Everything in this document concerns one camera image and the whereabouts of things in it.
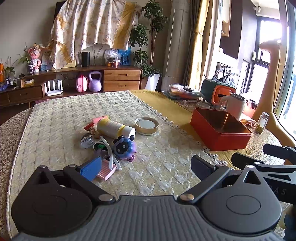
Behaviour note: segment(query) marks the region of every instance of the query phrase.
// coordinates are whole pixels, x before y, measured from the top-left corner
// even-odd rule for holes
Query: wooden drawer
[[[9,100],[13,102],[26,102],[43,97],[42,86],[25,87],[19,90],[8,92]]]
[[[104,81],[104,91],[123,91],[123,90],[138,90],[140,81]]]
[[[8,93],[0,92],[0,105],[9,104]]]
[[[104,70],[104,81],[140,80],[141,70]]]

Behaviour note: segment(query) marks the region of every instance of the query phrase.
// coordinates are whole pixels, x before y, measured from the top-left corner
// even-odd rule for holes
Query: potted plant
[[[28,53],[28,48],[27,48],[27,43],[25,43],[25,47],[24,47],[24,54],[18,54],[18,56],[20,56],[20,63],[22,63],[24,65],[24,63],[27,64],[27,74],[33,74],[34,73],[34,69],[33,69],[33,65],[30,64],[31,60],[30,60],[30,55]]]
[[[138,24],[134,26],[131,31],[129,42],[132,47],[139,44],[140,50],[134,52],[134,61],[143,70],[142,77],[148,77],[148,86],[150,90],[155,90],[161,72],[154,68],[153,58],[155,51],[155,39],[158,32],[162,31],[164,24],[168,21],[168,18],[163,15],[163,9],[158,2],[155,0],[149,0],[149,2],[142,8],[144,11],[144,17],[150,22],[149,28]],[[147,31],[151,34],[151,38],[148,40]],[[150,64],[148,64],[148,53],[141,48],[143,45],[147,46],[148,42],[151,41],[151,56]]]
[[[15,71],[13,70],[15,68],[15,63],[18,61],[18,59],[16,61],[13,62],[13,64],[11,64],[11,57],[7,58],[7,61],[5,62],[6,67],[4,67],[4,74],[5,74],[5,82],[7,84],[10,84],[10,75],[13,73],[14,77],[15,77]]]

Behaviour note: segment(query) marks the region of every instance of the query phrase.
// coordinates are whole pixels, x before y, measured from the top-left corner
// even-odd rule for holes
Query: red box
[[[252,135],[226,111],[195,108],[190,124],[211,151],[243,149]]]

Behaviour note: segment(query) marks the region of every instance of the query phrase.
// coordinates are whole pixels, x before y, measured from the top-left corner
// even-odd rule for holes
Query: purple kettlebell
[[[91,78],[92,74],[99,74],[100,78],[98,80],[93,80]],[[102,74],[100,71],[93,71],[89,73],[89,90],[92,92],[98,92],[102,89],[102,84],[101,84],[101,79],[102,79]]]

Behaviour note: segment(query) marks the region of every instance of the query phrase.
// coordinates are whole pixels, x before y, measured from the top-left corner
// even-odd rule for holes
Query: white bottle cap
[[[121,131],[121,135],[125,136],[125,137],[130,137],[130,136],[135,136],[136,135],[136,129],[130,126],[125,126],[122,131]]]
[[[262,116],[267,119],[269,117],[269,114],[267,114],[266,112],[262,112]]]

